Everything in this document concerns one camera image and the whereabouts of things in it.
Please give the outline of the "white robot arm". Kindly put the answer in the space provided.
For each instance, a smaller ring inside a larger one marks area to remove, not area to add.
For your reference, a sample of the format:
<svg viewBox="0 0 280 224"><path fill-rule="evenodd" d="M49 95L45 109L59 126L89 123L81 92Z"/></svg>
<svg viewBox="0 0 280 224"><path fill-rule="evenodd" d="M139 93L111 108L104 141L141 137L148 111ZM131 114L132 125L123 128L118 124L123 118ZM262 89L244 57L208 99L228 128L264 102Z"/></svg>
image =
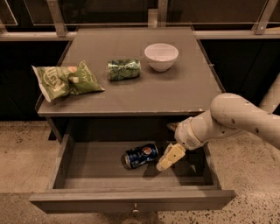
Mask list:
<svg viewBox="0 0 280 224"><path fill-rule="evenodd" d="M280 74L257 107L238 94L219 94L210 109L182 122L169 123L175 144L169 144L157 162L165 171L177 163L187 150L195 150L212 139L231 137L246 130L276 148L280 148L280 116L274 111L280 101Z"/></svg>

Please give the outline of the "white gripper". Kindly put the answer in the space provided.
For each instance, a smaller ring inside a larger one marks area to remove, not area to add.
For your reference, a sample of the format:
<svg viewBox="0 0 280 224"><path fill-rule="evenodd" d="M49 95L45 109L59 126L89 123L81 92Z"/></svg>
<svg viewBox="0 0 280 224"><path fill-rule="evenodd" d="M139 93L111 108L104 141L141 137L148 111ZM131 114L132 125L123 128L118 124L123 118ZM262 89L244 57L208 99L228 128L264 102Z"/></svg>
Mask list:
<svg viewBox="0 0 280 224"><path fill-rule="evenodd" d="M205 144L198 139L195 133L196 128L202 130L202 124L202 120L196 117L189 117L180 123L171 122L167 124L169 130L175 131L174 138L177 143L170 143L163 156L158 160L156 167L160 172L177 163L186 154L186 149L192 151Z"/></svg>

